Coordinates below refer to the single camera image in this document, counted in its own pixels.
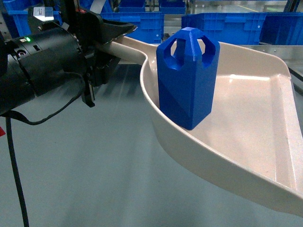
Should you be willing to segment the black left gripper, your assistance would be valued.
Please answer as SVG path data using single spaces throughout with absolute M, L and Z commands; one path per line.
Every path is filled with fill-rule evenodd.
M 77 0 L 61 1 L 63 24 L 58 21 L 41 21 L 36 12 L 44 13 L 46 8 L 32 6 L 28 9 L 28 22 L 32 34 L 28 42 L 33 65 L 28 65 L 36 94 L 53 90 L 73 76 L 84 81 L 81 92 L 83 102 L 94 107 L 92 85 L 107 84 L 120 58 L 113 55 L 98 55 L 92 44 L 92 31 L 101 25 L 101 43 L 130 34 L 137 29 L 132 23 L 105 20 L 79 5 Z

